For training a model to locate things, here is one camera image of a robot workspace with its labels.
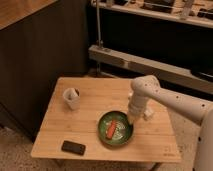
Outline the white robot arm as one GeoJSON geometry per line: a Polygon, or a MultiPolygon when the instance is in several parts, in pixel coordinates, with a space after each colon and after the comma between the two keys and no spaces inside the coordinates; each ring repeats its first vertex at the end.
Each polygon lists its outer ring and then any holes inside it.
{"type": "Polygon", "coordinates": [[[213,171],[213,102],[164,89],[154,75],[137,77],[130,86],[129,123],[133,124],[149,110],[149,99],[171,108],[201,127],[193,171],[213,171]]]}

